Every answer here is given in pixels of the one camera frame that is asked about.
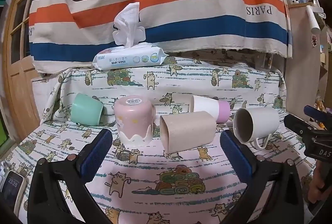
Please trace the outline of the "person's right hand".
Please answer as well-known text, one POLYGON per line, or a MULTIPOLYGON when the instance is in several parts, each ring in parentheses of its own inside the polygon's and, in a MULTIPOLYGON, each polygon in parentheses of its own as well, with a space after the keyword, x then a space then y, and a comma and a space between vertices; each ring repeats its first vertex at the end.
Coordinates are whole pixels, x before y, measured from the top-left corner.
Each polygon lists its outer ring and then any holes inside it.
POLYGON ((308 200, 313 204, 319 200, 326 200, 331 193, 331 187, 329 187, 325 192, 321 192, 321 189, 325 185, 324 180, 321 177, 321 166, 322 162, 317 160, 313 178, 309 184, 308 200))

